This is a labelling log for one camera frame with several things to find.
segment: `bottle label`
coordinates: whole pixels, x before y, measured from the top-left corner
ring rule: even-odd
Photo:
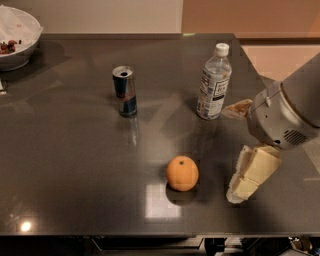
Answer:
[[[224,97],[229,84],[228,74],[222,74],[223,80],[214,81],[207,72],[203,72],[200,85],[197,112],[206,119],[213,119],[221,112]]]

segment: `plastic bottle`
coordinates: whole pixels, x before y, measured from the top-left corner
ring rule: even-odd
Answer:
[[[215,119],[222,110],[232,73],[228,54],[229,45],[219,43],[204,66],[197,105],[197,113],[203,119]]]

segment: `red bull can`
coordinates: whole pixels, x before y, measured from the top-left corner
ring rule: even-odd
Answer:
[[[132,117],[137,113],[137,98],[134,88],[133,68],[119,66],[112,71],[116,96],[119,99],[119,114]]]

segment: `bowl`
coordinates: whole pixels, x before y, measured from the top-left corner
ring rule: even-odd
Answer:
[[[26,45],[26,47],[17,47],[16,51],[13,53],[0,54],[0,71],[10,71],[23,67],[29,62],[29,58],[34,52],[39,41],[42,28],[38,20],[27,12],[12,7],[1,6],[1,8],[11,11],[25,26],[28,27],[30,31],[34,32],[34,37],[32,39],[29,38],[30,42]]]

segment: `orange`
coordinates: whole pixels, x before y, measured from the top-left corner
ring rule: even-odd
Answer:
[[[199,171],[195,162],[186,156],[176,156],[170,160],[166,176],[169,185],[178,191],[192,189],[199,178]]]

